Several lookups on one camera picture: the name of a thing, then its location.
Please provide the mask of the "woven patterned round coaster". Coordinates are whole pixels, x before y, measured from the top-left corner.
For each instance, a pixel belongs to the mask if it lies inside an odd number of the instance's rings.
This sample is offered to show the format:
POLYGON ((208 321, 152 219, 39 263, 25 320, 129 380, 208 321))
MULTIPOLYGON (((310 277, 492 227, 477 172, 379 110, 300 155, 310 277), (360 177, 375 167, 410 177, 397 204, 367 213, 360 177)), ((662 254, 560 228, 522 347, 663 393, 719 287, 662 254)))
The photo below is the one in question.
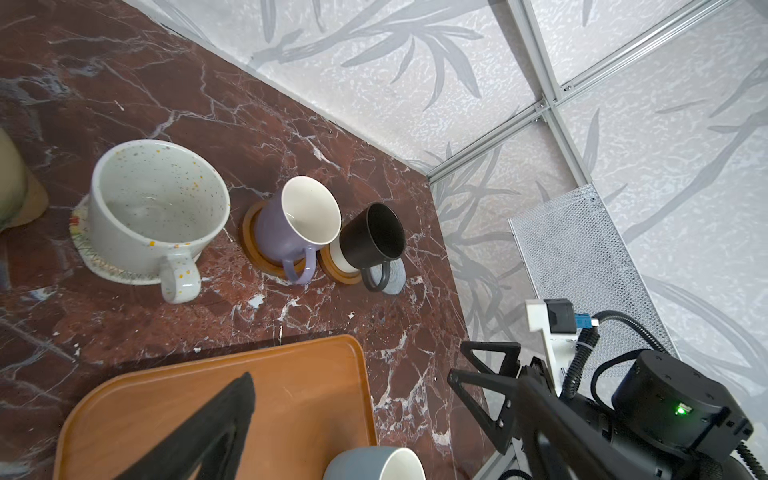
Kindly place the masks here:
POLYGON ((109 263, 98 253, 90 238, 88 221, 90 205, 90 195, 86 194, 72 210, 69 218, 70 237, 85 266, 95 275, 115 283, 132 286, 160 284, 161 279, 158 273, 128 271, 109 263))

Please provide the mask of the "white speckled mug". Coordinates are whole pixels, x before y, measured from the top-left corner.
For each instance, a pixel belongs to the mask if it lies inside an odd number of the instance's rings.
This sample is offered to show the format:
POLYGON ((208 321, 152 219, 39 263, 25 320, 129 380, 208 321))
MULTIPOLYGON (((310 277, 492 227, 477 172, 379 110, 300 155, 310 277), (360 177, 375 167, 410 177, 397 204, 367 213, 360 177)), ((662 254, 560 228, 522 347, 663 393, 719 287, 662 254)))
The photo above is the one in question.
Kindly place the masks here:
POLYGON ((166 302, 186 303, 200 294, 196 262, 230 208, 223 178, 200 155, 166 141, 128 141, 93 170, 89 240, 108 264, 158 278, 166 302))

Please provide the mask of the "grey round coaster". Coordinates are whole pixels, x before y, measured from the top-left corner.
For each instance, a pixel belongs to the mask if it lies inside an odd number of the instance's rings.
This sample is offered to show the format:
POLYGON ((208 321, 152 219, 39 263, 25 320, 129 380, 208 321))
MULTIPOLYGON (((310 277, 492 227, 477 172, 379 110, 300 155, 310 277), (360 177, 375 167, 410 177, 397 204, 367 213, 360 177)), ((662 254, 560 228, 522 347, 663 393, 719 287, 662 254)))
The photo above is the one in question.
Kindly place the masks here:
MULTIPOLYGON (((402 259, 397 259, 395 261, 392 261, 389 263, 389 265, 390 265, 390 274, 388 277, 388 282, 381 290, 381 293, 394 296, 394 295, 400 294, 404 289, 407 276, 406 276, 405 265, 402 259)), ((382 269, 383 269, 382 265, 375 265, 369 269, 371 285, 376 286, 381 282, 382 269)))

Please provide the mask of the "purple mug white inside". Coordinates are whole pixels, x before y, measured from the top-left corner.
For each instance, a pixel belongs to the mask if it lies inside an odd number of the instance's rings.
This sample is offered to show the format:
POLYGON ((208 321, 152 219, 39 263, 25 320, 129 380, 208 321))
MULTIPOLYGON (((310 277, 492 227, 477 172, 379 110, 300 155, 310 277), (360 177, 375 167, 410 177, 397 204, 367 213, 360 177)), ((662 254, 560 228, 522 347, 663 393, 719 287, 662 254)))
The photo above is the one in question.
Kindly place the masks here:
POLYGON ((341 213, 335 197, 320 181, 309 176, 291 178, 270 200, 279 196, 285 196, 290 203, 292 224, 312 244, 317 266, 317 252, 336 239, 341 230, 341 213))

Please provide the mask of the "wooden round coaster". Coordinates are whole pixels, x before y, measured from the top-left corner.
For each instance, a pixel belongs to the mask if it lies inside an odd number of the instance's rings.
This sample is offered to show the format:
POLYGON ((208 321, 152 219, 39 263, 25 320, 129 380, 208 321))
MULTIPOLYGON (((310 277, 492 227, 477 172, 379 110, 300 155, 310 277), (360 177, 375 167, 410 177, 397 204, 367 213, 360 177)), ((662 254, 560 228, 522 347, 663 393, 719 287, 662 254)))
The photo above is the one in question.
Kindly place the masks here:
POLYGON ((362 275, 360 272, 346 273, 336 266, 333 261, 329 246, 323 247, 319 251, 319 254, 321 268, 334 281, 345 285, 355 285, 362 282, 362 275))
POLYGON ((266 273, 294 284, 308 284, 316 269, 314 250, 292 224, 285 196, 251 207, 243 223, 246 252, 266 273))

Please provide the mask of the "beige ceramic mug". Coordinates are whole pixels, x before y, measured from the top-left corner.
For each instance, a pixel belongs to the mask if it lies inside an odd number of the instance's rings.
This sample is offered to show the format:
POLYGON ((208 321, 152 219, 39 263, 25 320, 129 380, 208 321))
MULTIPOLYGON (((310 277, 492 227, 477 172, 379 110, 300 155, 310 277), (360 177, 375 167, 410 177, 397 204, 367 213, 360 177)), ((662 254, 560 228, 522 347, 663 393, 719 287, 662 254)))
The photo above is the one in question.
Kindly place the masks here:
POLYGON ((11 226, 22 211, 27 195, 27 168, 13 140, 1 134, 1 230, 11 226))

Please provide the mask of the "black mug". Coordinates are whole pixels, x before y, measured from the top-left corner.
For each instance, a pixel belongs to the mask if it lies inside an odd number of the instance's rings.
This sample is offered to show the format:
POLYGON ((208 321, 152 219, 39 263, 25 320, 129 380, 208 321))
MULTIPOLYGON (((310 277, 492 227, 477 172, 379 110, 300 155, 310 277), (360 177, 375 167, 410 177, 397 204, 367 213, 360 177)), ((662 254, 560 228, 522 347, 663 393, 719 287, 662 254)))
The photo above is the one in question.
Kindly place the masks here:
POLYGON ((341 228, 329 245, 332 264, 345 276, 359 273, 371 292, 383 291, 392 278, 392 264, 405 251, 406 240, 397 214, 373 203, 341 228))

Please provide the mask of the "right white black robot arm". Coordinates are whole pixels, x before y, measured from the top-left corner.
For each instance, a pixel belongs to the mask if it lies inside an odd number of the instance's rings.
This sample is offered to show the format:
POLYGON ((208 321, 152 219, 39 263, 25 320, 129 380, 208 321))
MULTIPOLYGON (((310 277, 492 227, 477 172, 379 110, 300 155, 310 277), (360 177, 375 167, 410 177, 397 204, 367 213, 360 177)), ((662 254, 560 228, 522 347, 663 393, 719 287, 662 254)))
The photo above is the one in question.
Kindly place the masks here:
POLYGON ((631 316, 613 310, 575 311, 565 299, 526 306, 531 331, 546 355, 528 365, 516 342, 465 341, 471 369, 453 369, 448 382, 496 450, 520 441, 523 479, 763 479, 767 472, 747 446, 753 427, 727 388, 673 357, 631 316), (599 329, 621 323, 644 346, 600 364, 629 370, 609 400, 580 393, 599 329))

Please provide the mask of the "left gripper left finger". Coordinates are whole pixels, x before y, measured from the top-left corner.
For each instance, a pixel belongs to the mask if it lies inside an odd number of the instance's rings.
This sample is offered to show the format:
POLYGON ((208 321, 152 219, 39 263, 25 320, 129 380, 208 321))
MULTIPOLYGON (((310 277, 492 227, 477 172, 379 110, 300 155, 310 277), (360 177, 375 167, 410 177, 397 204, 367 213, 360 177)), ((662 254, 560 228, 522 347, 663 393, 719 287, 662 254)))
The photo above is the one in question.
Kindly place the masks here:
POLYGON ((230 382, 120 479, 234 479, 255 410, 249 373, 230 382))

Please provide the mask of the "cork flower shaped coaster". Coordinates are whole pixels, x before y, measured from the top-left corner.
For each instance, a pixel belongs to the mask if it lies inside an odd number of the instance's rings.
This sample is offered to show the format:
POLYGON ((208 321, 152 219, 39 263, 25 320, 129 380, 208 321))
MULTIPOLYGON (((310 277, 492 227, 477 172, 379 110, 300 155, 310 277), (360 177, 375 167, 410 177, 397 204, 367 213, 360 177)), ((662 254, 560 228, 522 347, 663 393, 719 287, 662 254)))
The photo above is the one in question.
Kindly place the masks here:
POLYGON ((24 202, 16 215, 9 220, 6 229, 31 223, 40 218, 49 206, 46 189, 31 170, 26 172, 27 191, 24 202))

